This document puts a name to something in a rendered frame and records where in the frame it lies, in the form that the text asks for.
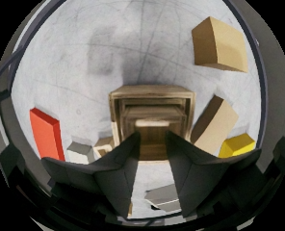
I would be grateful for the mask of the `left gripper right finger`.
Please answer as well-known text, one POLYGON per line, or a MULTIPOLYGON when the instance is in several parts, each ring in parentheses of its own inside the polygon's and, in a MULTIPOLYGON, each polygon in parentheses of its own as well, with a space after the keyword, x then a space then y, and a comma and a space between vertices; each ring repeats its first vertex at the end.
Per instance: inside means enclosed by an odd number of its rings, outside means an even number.
POLYGON ((225 180, 256 164, 262 153, 254 148, 219 158, 170 130, 165 132, 165 144, 183 218, 195 216, 225 180))

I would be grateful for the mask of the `black cube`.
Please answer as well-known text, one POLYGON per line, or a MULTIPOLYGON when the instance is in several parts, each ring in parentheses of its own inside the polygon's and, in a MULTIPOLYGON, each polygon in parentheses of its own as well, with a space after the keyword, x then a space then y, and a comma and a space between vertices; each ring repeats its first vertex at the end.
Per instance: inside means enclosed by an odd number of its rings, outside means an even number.
POLYGON ((50 180, 49 180, 49 182, 47 183, 47 185, 52 189, 52 187, 54 186, 54 184, 55 184, 55 181, 51 178, 50 180))

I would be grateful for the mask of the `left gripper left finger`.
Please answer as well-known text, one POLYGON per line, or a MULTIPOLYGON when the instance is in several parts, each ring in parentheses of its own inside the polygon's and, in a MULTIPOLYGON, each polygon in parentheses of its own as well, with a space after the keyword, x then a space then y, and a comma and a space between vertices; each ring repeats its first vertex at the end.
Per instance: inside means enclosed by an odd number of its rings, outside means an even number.
POLYGON ((141 132, 135 131, 113 150, 90 164, 42 157, 55 182, 98 197, 117 217, 126 221, 141 154, 141 132))

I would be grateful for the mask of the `yellow rectangular block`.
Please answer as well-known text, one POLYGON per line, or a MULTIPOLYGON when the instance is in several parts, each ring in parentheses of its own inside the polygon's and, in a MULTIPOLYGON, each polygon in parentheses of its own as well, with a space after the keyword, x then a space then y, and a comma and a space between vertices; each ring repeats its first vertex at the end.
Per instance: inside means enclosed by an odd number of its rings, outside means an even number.
POLYGON ((255 140, 247 133, 224 140, 218 157, 227 158, 248 152, 249 150, 253 149, 254 144, 255 140))

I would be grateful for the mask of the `black rectangular block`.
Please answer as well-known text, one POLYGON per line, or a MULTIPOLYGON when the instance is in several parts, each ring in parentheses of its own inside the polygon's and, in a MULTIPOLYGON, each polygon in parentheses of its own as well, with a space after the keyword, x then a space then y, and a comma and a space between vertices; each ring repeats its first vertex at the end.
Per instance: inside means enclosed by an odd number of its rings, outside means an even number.
POLYGON ((151 205, 151 210, 153 210, 153 211, 157 211, 157 210, 161 210, 161 209, 156 208, 155 206, 151 205))

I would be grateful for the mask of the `red flat rectangular slab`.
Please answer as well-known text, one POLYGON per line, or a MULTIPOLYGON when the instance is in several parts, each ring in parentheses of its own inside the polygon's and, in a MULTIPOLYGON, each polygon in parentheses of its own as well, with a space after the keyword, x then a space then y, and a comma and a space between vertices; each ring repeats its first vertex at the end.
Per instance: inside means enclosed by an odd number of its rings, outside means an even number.
POLYGON ((52 157, 65 161, 60 121, 36 107, 29 110, 34 139, 40 157, 52 157))

